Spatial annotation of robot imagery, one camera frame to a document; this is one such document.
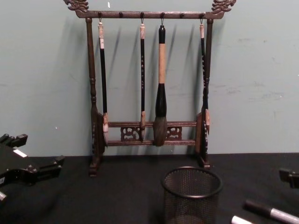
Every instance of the hanging loop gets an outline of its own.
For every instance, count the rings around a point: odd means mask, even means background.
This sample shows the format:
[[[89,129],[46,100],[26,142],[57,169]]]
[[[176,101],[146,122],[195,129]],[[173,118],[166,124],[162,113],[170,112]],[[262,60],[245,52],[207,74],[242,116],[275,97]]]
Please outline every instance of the hanging loop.
[[[162,24],[162,26],[163,26],[163,22],[164,22],[164,15],[165,15],[165,13],[161,13],[161,24]]]
[[[144,19],[144,12],[140,13],[140,19],[141,19],[141,23],[143,23],[143,19]]]
[[[99,21],[102,22],[102,13],[101,12],[98,13],[98,17],[99,17]]]

